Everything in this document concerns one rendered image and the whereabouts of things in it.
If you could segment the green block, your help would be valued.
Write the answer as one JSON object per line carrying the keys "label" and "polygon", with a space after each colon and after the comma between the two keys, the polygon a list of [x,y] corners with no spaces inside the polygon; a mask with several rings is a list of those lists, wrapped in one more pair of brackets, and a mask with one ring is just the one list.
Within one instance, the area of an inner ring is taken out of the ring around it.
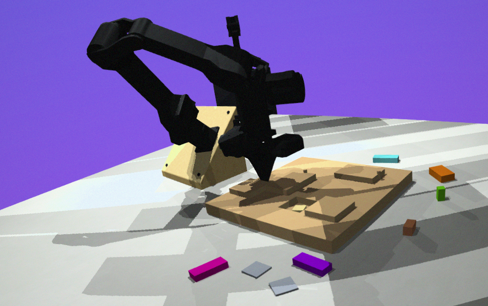
{"label": "green block", "polygon": [[436,199],[438,201],[445,201],[445,187],[444,186],[437,186]]}

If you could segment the magenta rectangular block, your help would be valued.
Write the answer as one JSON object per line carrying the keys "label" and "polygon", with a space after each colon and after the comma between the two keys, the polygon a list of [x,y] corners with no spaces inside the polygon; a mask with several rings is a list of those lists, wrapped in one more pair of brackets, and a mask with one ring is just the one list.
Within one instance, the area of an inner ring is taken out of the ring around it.
{"label": "magenta rectangular block", "polygon": [[219,257],[189,270],[189,276],[195,282],[199,282],[204,278],[212,276],[213,274],[221,272],[222,270],[225,270],[227,268],[229,268],[228,261],[226,261],[222,257]]}

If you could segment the purple rectangular block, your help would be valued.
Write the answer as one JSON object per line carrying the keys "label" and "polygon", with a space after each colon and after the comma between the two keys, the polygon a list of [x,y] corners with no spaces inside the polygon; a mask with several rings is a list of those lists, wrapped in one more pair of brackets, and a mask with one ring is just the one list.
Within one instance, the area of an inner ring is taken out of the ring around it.
{"label": "purple rectangular block", "polygon": [[303,252],[292,258],[292,260],[293,265],[321,277],[325,276],[332,270],[332,263]]}

